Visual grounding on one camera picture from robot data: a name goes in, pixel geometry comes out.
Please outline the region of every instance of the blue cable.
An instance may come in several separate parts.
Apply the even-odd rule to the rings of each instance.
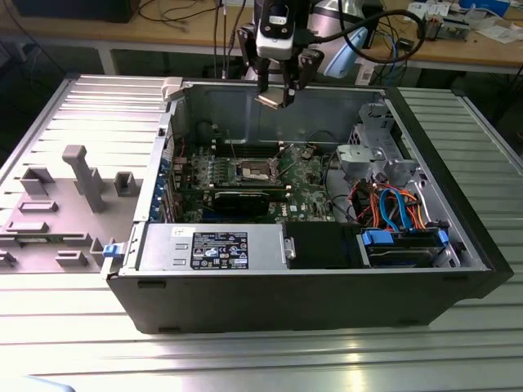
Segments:
[[[382,194],[379,197],[379,212],[380,212],[380,214],[382,214],[383,220],[387,224],[389,224],[389,226],[392,227],[392,229],[394,231],[400,231],[398,229],[398,226],[396,226],[394,224],[394,222],[392,220],[390,220],[389,217],[387,216],[387,211],[385,208],[385,198],[387,197],[387,194],[389,192],[393,192],[394,195],[396,196],[396,198],[398,199],[398,208],[400,210],[401,223],[403,224],[403,226],[406,229],[412,229],[412,222],[410,221],[409,216],[407,215],[405,202],[404,202],[403,198],[401,197],[400,192],[398,192],[395,189],[385,189],[382,191]]]

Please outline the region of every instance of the label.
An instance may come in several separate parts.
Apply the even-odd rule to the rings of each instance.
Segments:
[[[173,227],[171,237],[192,237],[195,227]]]
[[[194,233],[193,270],[248,270],[247,233]]]

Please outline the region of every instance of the wooden table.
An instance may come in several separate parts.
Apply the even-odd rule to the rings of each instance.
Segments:
[[[162,0],[162,9],[184,7],[191,0]],[[182,17],[212,8],[213,0],[203,0],[187,10],[173,11],[170,17]],[[227,42],[230,31],[239,12],[239,7],[228,7]],[[8,42],[31,42],[11,20],[3,5],[0,8],[0,39]],[[18,16],[16,9],[11,12]],[[144,14],[159,19],[159,9],[154,3],[144,9]],[[239,25],[248,23],[253,17],[253,9],[246,7],[239,19]],[[178,53],[211,54],[213,47],[214,12],[209,11],[187,20],[190,31],[161,22],[146,20],[137,13],[126,24],[108,23],[94,20],[67,20],[48,18],[18,17],[20,24],[37,40],[38,43],[71,47],[92,47],[98,50],[106,74],[116,74],[112,50],[162,51]],[[223,12],[218,18],[218,46],[223,44]],[[240,54],[236,47],[232,53]]]
[[[410,0],[386,0],[387,10],[407,8]],[[505,15],[508,19],[523,20],[523,12],[510,8]],[[390,18],[391,25],[401,37],[414,42],[416,24],[404,21],[403,17]],[[510,21],[502,21],[508,27]],[[391,51],[387,48],[384,38],[377,36],[373,47],[366,51],[371,56],[387,58]],[[361,61],[360,84],[368,81],[373,68],[377,66],[366,60]],[[523,65],[523,42],[515,41],[507,44],[494,41],[475,31],[470,32],[467,40],[440,39],[433,42],[425,41],[420,50],[409,60],[409,68],[448,69],[471,72],[491,72],[496,74],[515,74]]]
[[[409,0],[386,0],[387,9],[406,8]],[[189,0],[162,0],[162,8],[180,7],[190,4]],[[213,0],[203,0],[188,10],[174,11],[172,16],[185,16],[211,8]],[[232,29],[238,7],[229,7],[228,31]],[[158,18],[158,7],[148,6],[144,13]],[[509,10],[506,15],[511,19],[523,19],[523,12]],[[240,24],[252,19],[252,8],[245,8]],[[106,74],[116,74],[111,51],[118,49],[139,51],[164,51],[185,53],[212,53],[213,12],[206,12],[189,19],[190,32],[184,33],[163,23],[146,20],[135,15],[128,24],[113,24],[87,20],[58,20],[43,18],[18,18],[19,22],[37,39],[49,45],[93,47],[98,50]],[[222,44],[222,21],[218,24],[218,45]],[[393,26],[402,36],[415,40],[415,25],[405,23],[400,17],[391,18]],[[12,22],[5,10],[0,15],[0,36],[3,41],[30,42],[30,40]],[[369,54],[388,57],[390,51],[385,42],[378,37]],[[238,55],[235,48],[233,55]],[[362,70],[372,69],[375,64],[362,62]],[[438,40],[425,42],[420,51],[409,61],[410,68],[454,69],[462,71],[492,72],[514,74],[523,64],[523,43],[515,41],[502,44],[471,32],[466,42]]]

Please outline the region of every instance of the motherboard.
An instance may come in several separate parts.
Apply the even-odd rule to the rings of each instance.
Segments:
[[[194,147],[173,159],[161,221],[334,221],[323,161],[311,145]]]

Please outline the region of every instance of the workbench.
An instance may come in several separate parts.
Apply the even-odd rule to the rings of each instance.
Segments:
[[[409,0],[386,0],[388,10],[406,8]],[[162,8],[179,7],[181,4],[190,4],[185,0],[162,0]],[[177,16],[189,15],[197,11],[212,7],[211,0],[205,0],[188,10],[180,10]],[[232,29],[239,7],[229,7],[228,34]],[[158,8],[151,5],[144,10],[148,16],[158,18]],[[507,14],[510,19],[523,19],[523,12],[510,9]],[[252,8],[245,8],[240,17],[240,24],[248,23],[252,19]],[[117,74],[118,67],[114,63],[112,51],[161,51],[180,53],[212,54],[212,27],[213,12],[189,19],[190,32],[183,33],[179,29],[163,23],[145,20],[135,15],[128,24],[114,24],[100,21],[87,20],[56,20],[43,18],[19,18],[20,23],[45,45],[91,47],[98,51],[104,72]],[[218,21],[219,32],[218,46],[223,43],[222,14]],[[415,26],[405,23],[400,17],[391,18],[393,26],[400,34],[405,33],[406,38],[415,40]],[[6,14],[5,10],[0,15],[0,36],[6,42],[30,42],[30,40],[16,27]],[[232,55],[239,55],[236,47]],[[369,49],[373,56],[388,57],[390,50],[381,38],[377,38],[373,47]],[[363,61],[364,69],[373,69],[375,64]],[[523,44],[515,41],[502,44],[484,37],[476,32],[471,32],[467,41],[438,40],[425,42],[420,51],[409,60],[410,68],[420,69],[449,69],[471,72],[490,72],[497,74],[515,74],[523,64]]]
[[[24,192],[18,179],[26,167],[45,163],[53,176],[74,178],[61,161],[69,143],[86,145],[105,179],[121,170],[143,179],[165,111],[162,84],[65,80],[0,169],[0,225]],[[495,292],[458,303],[428,327],[144,335],[97,273],[4,270],[0,375],[32,374],[77,392],[522,388],[521,161],[494,129],[474,125],[485,120],[460,104],[466,98],[400,91],[515,272]]]

